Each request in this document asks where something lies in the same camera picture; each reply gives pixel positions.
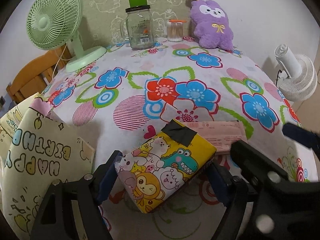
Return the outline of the white standing fan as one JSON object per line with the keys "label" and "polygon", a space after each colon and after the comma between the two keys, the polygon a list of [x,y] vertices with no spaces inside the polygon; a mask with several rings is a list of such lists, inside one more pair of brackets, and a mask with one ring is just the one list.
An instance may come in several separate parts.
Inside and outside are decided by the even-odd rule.
{"label": "white standing fan", "polygon": [[289,101],[305,101],[315,92],[317,73],[312,60],[303,54],[294,54],[286,44],[274,51],[280,66],[276,87]]}

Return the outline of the cotton swab jar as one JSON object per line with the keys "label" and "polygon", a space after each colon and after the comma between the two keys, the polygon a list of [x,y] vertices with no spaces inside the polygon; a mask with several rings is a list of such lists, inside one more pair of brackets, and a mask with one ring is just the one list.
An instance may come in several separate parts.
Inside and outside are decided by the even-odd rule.
{"label": "cotton swab jar", "polygon": [[183,25],[185,20],[168,20],[167,39],[170,42],[180,42],[183,40]]}

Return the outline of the yellow cartoon tissue pack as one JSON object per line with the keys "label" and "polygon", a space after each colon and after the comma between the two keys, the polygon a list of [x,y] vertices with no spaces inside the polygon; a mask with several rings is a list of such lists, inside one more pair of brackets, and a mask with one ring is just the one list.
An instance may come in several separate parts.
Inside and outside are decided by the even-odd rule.
{"label": "yellow cartoon tissue pack", "polygon": [[216,147],[172,119],[139,148],[115,162],[118,177],[142,213],[151,213],[199,172]]}

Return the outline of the yellow patterned fabric box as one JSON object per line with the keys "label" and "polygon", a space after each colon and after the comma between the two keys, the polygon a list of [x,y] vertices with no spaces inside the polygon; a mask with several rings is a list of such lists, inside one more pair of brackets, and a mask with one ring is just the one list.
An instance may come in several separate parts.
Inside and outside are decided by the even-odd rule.
{"label": "yellow patterned fabric box", "polygon": [[48,186],[90,173],[95,150],[65,124],[39,93],[1,121],[9,142],[1,144],[2,213],[18,239],[29,239]]}

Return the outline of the glass jar green lid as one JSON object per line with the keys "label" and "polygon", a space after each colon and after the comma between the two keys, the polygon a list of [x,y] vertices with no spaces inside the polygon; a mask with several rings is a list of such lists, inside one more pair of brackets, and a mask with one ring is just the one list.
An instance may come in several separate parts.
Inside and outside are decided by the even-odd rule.
{"label": "glass jar green lid", "polygon": [[120,23],[120,34],[128,40],[133,50],[144,50],[154,46],[153,19],[147,0],[129,0],[125,9],[126,18]]}

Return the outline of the floral tablecloth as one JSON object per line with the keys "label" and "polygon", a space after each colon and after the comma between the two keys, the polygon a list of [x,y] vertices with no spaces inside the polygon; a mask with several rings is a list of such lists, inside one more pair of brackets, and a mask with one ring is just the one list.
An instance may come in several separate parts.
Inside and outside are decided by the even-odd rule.
{"label": "floral tablecloth", "polygon": [[[201,48],[191,37],[160,39],[148,50],[108,46],[44,90],[54,112],[96,149],[95,166],[114,150],[131,152],[167,122],[238,121],[249,144],[289,179],[318,179],[313,152],[283,136],[299,118],[271,79],[241,51]],[[141,213],[121,182],[101,206],[114,239],[210,239],[225,211],[203,175],[151,214]]]}

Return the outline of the purple plush bunny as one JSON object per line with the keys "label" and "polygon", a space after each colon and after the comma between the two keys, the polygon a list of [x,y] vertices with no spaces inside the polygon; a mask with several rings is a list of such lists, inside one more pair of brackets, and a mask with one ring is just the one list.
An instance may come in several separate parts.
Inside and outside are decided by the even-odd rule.
{"label": "purple plush bunny", "polygon": [[214,0],[191,0],[193,34],[206,49],[233,50],[233,31],[227,13]]}

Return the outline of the green desk fan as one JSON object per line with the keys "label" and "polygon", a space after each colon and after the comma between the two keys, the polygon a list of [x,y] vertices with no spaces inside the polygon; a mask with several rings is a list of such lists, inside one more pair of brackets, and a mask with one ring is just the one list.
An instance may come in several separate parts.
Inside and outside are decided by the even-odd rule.
{"label": "green desk fan", "polygon": [[53,50],[71,42],[75,56],[66,64],[68,73],[84,68],[106,53],[102,46],[83,49],[78,31],[82,15],[82,0],[36,0],[27,16],[27,34],[37,48]]}

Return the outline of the pink paper packet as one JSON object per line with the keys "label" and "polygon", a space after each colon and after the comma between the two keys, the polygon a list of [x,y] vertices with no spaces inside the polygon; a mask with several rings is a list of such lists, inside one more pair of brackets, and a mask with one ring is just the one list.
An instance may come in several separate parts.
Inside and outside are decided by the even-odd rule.
{"label": "pink paper packet", "polygon": [[232,143],[236,141],[247,142],[244,126],[239,121],[184,122],[183,124],[214,145],[217,155],[229,154]]}

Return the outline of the wall power outlet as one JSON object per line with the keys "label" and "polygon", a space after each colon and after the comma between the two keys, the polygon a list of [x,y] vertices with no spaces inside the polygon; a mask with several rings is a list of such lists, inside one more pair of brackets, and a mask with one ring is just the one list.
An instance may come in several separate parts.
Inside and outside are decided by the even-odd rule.
{"label": "wall power outlet", "polygon": [[5,105],[5,99],[3,96],[0,97],[0,108],[2,108]]}

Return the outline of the green patterned backboard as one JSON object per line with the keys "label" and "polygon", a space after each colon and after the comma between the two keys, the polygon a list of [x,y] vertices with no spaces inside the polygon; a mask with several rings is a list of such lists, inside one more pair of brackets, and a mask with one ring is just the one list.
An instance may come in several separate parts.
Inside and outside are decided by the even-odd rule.
{"label": "green patterned backboard", "polygon": [[82,0],[83,17],[79,27],[84,49],[120,43],[121,23],[139,12],[151,17],[155,37],[164,37],[169,20],[183,21],[188,32],[190,21],[187,0]]}

